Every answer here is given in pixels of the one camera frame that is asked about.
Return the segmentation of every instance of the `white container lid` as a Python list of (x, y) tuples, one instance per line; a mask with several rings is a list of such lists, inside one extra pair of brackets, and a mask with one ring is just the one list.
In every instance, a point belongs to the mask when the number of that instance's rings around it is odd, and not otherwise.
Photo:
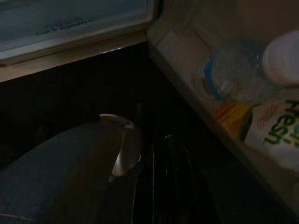
[(263, 53), (263, 69), (279, 85), (299, 84), (299, 30), (270, 42)]

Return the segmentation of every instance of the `denim fabric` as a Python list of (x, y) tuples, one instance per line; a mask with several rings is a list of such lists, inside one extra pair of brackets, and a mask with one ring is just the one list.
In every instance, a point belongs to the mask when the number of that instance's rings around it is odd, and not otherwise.
[[(60, 212), (56, 203), (64, 209), (67, 207), (63, 222), (73, 222), (70, 216), (74, 213), (83, 218), (88, 213), (76, 201), (93, 200), (93, 195), (100, 200), (103, 192), (89, 185), (95, 182), (98, 189), (105, 188), (119, 152), (118, 139), (117, 127), (105, 122), (90, 123), (61, 133), (23, 155), (0, 173), (0, 224), (44, 222), (47, 216), (53, 216), (53, 210), (56, 215)], [(102, 159), (105, 167), (93, 162), (102, 157), (105, 157)], [(79, 198), (71, 202), (69, 198), (76, 195)]]

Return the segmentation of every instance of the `person's leg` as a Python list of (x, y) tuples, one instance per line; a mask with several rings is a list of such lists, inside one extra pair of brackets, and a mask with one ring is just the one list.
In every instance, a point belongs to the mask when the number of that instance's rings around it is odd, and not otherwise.
[(0, 173), (0, 223), (92, 223), (121, 139), (118, 125), (101, 121), (23, 155)]

